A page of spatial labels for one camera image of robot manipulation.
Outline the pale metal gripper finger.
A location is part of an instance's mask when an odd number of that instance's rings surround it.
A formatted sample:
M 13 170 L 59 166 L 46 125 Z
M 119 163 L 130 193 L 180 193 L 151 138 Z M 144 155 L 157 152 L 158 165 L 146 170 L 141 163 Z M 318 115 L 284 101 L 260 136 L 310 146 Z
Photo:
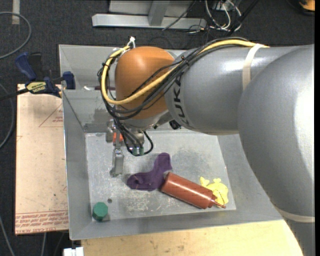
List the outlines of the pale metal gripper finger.
M 110 120 L 106 124 L 106 136 L 105 140 L 107 143 L 112 143 L 114 140 L 114 133 L 115 133 L 116 127 L 113 120 Z
M 110 170 L 110 176 L 112 178 L 118 177 L 123 173 L 124 166 L 124 154 L 121 149 L 114 149 L 112 152 L 112 167 Z

